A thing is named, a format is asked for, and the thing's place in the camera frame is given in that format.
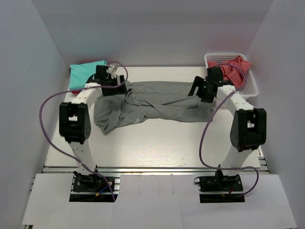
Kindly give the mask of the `grey t-shirt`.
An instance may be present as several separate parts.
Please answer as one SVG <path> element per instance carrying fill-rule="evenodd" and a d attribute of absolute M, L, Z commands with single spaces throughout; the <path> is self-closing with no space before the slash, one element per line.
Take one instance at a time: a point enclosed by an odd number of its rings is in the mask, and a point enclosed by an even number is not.
<path fill-rule="evenodd" d="M 192 83 L 127 82 L 127 93 L 101 96 L 94 103 L 93 120 L 104 135 L 116 128 L 164 119 L 185 123 L 208 122 L 216 102 L 188 96 Z"/>

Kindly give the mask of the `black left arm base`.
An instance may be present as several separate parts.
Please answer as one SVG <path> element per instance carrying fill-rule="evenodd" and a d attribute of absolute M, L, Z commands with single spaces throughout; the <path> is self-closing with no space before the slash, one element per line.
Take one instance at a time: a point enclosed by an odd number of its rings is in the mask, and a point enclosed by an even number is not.
<path fill-rule="evenodd" d="M 116 199 L 119 192 L 118 178 L 106 177 L 107 182 L 100 176 L 82 175 L 74 172 L 71 185 L 70 202 L 83 203 L 113 203 L 109 187 L 111 187 L 114 198 Z"/>

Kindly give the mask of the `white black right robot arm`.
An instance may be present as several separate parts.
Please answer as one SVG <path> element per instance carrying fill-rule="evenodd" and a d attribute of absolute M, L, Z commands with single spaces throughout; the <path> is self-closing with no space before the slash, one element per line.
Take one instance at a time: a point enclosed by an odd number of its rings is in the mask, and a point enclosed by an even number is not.
<path fill-rule="evenodd" d="M 207 69 L 207 76 L 196 76 L 188 96 L 196 95 L 202 102 L 211 103 L 220 99 L 220 104 L 213 111 L 208 123 L 211 123 L 222 105 L 230 111 L 233 122 L 229 133 L 231 147 L 224 161 L 214 167 L 222 174 L 215 178 L 220 190 L 227 190 L 233 183 L 231 177 L 246 168 L 243 166 L 249 155 L 266 142 L 267 113 L 263 108 L 255 108 L 240 94 L 240 87 L 235 87 L 229 80 L 224 80 L 219 65 Z"/>

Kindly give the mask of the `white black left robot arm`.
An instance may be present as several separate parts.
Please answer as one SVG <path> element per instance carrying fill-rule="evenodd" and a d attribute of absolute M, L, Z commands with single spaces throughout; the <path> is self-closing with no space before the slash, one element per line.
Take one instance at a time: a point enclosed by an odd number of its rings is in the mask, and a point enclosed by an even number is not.
<path fill-rule="evenodd" d="M 89 109 L 101 96 L 127 94 L 128 73 L 118 75 L 119 65 L 116 61 L 97 65 L 78 95 L 59 107 L 59 133 L 72 149 L 78 165 L 77 174 L 86 176 L 84 184 L 89 190 L 96 190 L 101 184 L 88 141 L 92 131 Z"/>

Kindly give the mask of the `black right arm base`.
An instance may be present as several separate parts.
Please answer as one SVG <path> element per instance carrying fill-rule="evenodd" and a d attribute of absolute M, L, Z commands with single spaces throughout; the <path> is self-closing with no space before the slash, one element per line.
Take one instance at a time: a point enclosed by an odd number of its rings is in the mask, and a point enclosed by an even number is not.
<path fill-rule="evenodd" d="M 239 175 L 224 179 L 214 176 L 196 177 L 200 203 L 244 203 L 244 188 Z"/>

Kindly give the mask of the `folded teal t-shirt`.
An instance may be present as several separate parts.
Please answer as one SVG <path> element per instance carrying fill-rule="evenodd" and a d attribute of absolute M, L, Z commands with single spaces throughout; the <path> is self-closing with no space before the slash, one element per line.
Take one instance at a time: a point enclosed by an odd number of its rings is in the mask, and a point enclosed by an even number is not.
<path fill-rule="evenodd" d="M 83 64 L 70 65 L 70 90 L 77 90 L 84 88 L 88 78 L 95 74 L 97 65 L 106 65 L 105 60 L 89 62 Z"/>

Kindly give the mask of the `crumpled pink t-shirt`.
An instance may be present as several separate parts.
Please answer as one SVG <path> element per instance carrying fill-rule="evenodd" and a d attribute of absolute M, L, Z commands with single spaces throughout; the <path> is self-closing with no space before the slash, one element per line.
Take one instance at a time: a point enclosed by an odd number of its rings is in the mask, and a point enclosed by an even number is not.
<path fill-rule="evenodd" d="M 245 84 L 245 78 L 252 64 L 238 55 L 234 59 L 223 61 L 218 64 L 215 61 L 207 61 L 208 68 L 219 67 L 223 73 L 225 81 L 231 81 L 236 89 L 242 89 Z"/>

